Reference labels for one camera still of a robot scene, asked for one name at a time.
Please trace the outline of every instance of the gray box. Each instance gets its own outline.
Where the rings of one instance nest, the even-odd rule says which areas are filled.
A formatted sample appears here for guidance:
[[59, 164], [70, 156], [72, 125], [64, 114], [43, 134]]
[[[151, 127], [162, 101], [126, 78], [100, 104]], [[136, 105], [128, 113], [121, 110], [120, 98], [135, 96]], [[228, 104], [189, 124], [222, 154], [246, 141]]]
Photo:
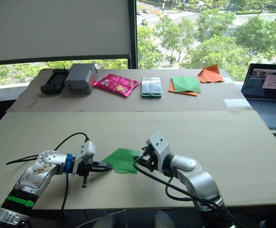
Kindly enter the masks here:
[[93, 63], [74, 63], [64, 84], [73, 94], [89, 94], [97, 78], [98, 73]]

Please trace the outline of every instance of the orange origami paper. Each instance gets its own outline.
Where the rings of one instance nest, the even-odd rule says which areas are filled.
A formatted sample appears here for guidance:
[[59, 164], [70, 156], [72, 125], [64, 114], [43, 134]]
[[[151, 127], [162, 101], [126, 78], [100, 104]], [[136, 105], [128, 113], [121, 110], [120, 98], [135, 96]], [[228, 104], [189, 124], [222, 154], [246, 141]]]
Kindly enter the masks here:
[[198, 79], [205, 82], [224, 82], [224, 79], [220, 75], [217, 64], [207, 68], [203, 68], [198, 74]]
[[[174, 85], [172, 81], [170, 82], [170, 87], [168, 88], [168, 92], [170, 93], [175, 93]], [[190, 96], [197, 96], [197, 92], [189, 92], [189, 91], [184, 91], [184, 92], [177, 92], [176, 94], [185, 94], [185, 95], [190, 95]]]

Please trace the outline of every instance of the beige table surface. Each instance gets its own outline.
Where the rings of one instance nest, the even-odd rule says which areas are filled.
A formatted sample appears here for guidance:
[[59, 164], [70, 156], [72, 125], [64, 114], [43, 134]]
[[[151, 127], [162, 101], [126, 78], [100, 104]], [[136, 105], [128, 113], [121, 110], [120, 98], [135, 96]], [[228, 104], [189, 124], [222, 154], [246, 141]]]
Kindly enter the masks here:
[[[101, 161], [117, 148], [141, 150], [157, 131], [169, 141], [174, 155], [200, 160], [226, 205], [276, 203], [276, 139], [258, 114], [208, 111], [9, 112], [0, 121], [0, 204], [33, 163], [6, 166], [8, 161], [53, 149], [75, 132], [87, 133], [96, 145], [94, 159]], [[75, 137], [59, 151], [75, 155], [82, 143], [83, 137]], [[52, 178], [35, 208], [59, 209], [65, 180], [65, 175]], [[177, 180], [173, 183], [182, 186]], [[91, 173], [88, 187], [81, 184], [82, 177], [70, 178], [66, 209], [192, 206], [169, 199], [163, 185], [140, 173]]]
[[90, 95], [71, 94], [66, 88], [59, 95], [45, 95], [40, 86], [52, 74], [51, 69], [43, 69], [30, 83], [8, 110], [9, 112], [170, 112], [170, 111], [222, 111], [228, 109], [251, 109], [247, 107], [227, 107], [223, 99], [244, 99], [224, 69], [221, 75], [226, 83], [200, 84], [201, 93], [197, 97], [168, 92], [172, 76], [197, 76], [201, 69], [189, 70], [98, 70], [99, 78], [108, 73], [141, 81], [142, 77], [161, 77], [162, 98], [141, 98], [141, 86], [137, 86], [128, 98], [95, 88]]

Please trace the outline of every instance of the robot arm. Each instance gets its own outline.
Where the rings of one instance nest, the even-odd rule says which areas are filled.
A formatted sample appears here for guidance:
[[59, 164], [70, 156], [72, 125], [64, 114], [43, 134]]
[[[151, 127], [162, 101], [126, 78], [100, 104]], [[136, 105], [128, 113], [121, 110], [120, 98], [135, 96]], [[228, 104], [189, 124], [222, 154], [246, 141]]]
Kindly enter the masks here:
[[90, 171], [101, 172], [112, 169], [112, 166], [100, 161], [93, 161], [95, 146], [87, 141], [76, 153], [61, 154], [57, 151], [45, 151], [16, 182], [13, 190], [0, 207], [0, 225], [21, 227], [28, 220], [30, 210], [43, 194], [54, 175], [72, 173], [83, 176], [82, 188], [87, 186]]
[[[161, 133], [155, 133], [146, 141], [144, 156], [148, 159], [135, 156], [136, 162], [148, 168], [151, 172], [159, 171], [165, 176], [174, 176], [187, 188], [187, 192], [200, 199], [212, 201], [226, 210], [223, 198], [218, 190], [215, 180], [211, 175], [202, 169], [200, 163], [192, 158], [173, 155], [168, 142]], [[206, 228], [234, 228], [235, 226], [226, 219], [221, 211], [206, 206], [198, 200], [193, 200], [195, 208], [203, 217]]]

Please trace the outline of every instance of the snack bag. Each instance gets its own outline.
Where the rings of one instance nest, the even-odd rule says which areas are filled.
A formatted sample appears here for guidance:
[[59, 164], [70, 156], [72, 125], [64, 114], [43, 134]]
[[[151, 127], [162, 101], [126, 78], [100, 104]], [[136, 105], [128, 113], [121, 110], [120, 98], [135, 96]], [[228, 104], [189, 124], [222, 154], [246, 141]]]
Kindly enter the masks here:
[[138, 84], [138, 81], [128, 79], [126, 77], [107, 74], [104, 78], [97, 81], [95, 86], [128, 97]]

